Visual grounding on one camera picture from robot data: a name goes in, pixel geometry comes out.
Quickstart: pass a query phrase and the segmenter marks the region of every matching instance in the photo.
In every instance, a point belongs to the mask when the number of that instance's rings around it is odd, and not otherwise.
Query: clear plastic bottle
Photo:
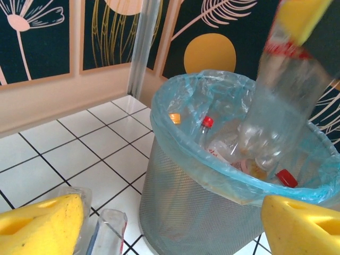
[[[331,79],[322,66],[274,22],[263,51],[252,105],[239,146],[271,168],[298,141],[316,102]]]
[[[249,174],[259,180],[264,181],[267,179],[267,172],[261,169],[253,159],[243,159],[234,162],[231,165],[245,174]]]
[[[232,120],[227,122],[207,147],[207,151],[218,159],[232,163],[242,159],[242,155],[238,147],[238,127],[240,120]]]
[[[195,142],[202,146],[204,149],[207,146],[207,133],[214,124],[214,120],[209,116],[205,116],[201,124],[200,130],[196,135]]]

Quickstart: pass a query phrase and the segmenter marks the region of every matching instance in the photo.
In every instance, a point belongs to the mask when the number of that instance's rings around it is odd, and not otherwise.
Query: red bottle label
[[[280,1],[278,9],[280,8],[280,5],[283,3],[283,1],[285,0]],[[288,35],[286,31],[277,25],[276,19],[278,9],[273,20],[273,25],[271,26],[264,51],[273,55],[283,55],[291,58],[311,58],[311,55],[304,48],[294,45],[290,39],[290,35]]]

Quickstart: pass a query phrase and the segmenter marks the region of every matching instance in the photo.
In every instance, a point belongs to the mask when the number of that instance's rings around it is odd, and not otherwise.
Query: trash can
[[[254,88],[255,82],[242,75],[203,71],[171,78],[156,92],[150,116],[155,140],[139,217],[146,239],[160,255],[234,254],[264,231],[260,207],[268,194],[323,206],[338,201],[339,157],[325,166],[338,152],[313,124],[306,124],[298,146],[279,163],[298,180],[295,189],[239,172],[193,142],[211,109],[219,115],[211,134],[244,118]],[[184,116],[180,128],[170,112]]]

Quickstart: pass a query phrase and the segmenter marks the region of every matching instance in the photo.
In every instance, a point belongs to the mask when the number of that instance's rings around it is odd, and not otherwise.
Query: white tile floor
[[[126,96],[0,139],[0,213],[57,196],[64,185],[92,189],[88,243],[104,208],[127,214],[124,254],[151,255],[138,209],[154,134],[150,109]],[[270,255],[265,235],[236,255]]]

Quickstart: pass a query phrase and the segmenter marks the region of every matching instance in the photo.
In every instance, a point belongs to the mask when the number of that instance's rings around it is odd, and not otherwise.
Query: decorative wall art
[[[70,1],[0,0],[0,84],[70,73]]]
[[[278,0],[182,0],[163,76],[217,69],[256,78]]]
[[[169,0],[162,0],[148,67],[153,69]],[[142,0],[86,0],[82,2],[81,71],[130,63]]]
[[[324,132],[340,152],[340,81],[328,86],[309,119]]]

